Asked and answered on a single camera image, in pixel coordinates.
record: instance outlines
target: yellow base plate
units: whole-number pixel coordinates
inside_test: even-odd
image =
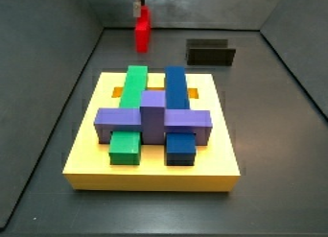
[[[93,119],[98,107],[118,107],[114,90],[124,86],[124,73],[101,73],[81,127],[62,171],[74,189],[128,191],[228,192],[240,170],[210,74],[186,74],[186,86],[197,91],[190,109],[209,110],[213,130],[208,146],[197,146],[194,166],[165,166],[164,146],[142,145],[138,166],[110,165],[110,145],[97,143]],[[148,74],[148,88],[164,87],[164,74]]]

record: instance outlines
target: gray wall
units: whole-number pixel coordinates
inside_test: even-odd
[[[0,0],[0,228],[101,31],[82,0]]]
[[[86,0],[105,27],[133,27],[133,0]],[[146,0],[154,28],[260,30],[278,0]]]
[[[328,116],[328,0],[282,0],[261,33]]]

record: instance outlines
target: purple block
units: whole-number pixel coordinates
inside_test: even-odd
[[[141,117],[137,108],[98,108],[94,118],[98,143],[109,144],[113,131],[141,131]]]
[[[165,91],[145,90],[140,104],[142,144],[164,145]]]
[[[212,127],[210,112],[208,110],[165,110],[165,132],[194,133],[197,146],[208,146]]]

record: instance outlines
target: black block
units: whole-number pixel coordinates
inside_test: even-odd
[[[226,39],[188,39],[188,65],[225,65],[230,66],[236,49],[228,48]]]

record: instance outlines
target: blue block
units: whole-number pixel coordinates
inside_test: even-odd
[[[189,109],[184,67],[165,67],[165,98],[168,109]]]
[[[193,133],[166,133],[165,164],[193,165],[196,137]]]

